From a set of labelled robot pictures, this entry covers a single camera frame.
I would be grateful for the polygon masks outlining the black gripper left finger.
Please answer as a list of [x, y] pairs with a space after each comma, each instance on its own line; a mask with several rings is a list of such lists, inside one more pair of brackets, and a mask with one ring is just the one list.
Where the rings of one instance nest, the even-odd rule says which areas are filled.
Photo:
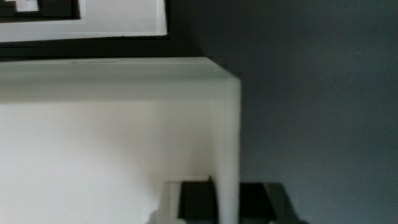
[[217, 224], [217, 192], [212, 179], [166, 182], [155, 224]]

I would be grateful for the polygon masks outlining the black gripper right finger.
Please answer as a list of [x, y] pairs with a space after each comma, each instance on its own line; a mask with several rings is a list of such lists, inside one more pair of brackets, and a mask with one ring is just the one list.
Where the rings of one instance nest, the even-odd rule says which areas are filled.
[[240, 183], [240, 224], [306, 224], [281, 183]]

